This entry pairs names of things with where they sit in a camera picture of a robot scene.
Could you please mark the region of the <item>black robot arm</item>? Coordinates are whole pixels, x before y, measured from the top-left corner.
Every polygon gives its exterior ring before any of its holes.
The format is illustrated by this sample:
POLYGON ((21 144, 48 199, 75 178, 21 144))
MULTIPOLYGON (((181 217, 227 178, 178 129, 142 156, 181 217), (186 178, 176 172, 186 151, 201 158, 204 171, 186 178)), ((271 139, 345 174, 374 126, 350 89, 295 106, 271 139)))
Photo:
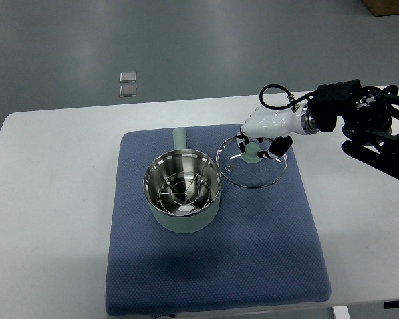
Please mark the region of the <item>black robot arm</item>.
POLYGON ((344 153, 399 180, 397 86, 380 89, 359 80, 324 84, 298 99, 303 100, 321 132, 332 132, 343 119, 344 153))

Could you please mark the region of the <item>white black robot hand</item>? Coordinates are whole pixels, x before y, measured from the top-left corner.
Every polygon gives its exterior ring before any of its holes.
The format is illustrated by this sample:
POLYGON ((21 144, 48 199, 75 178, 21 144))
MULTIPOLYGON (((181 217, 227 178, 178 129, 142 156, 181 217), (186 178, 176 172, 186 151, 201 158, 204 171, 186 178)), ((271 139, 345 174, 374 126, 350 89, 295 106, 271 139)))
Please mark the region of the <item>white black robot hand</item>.
POLYGON ((236 135, 241 159, 257 163, 262 159, 281 158, 292 146, 289 134, 315 134, 318 128, 309 109, 303 106, 295 111, 291 108, 272 110, 258 107, 245 121, 236 135))

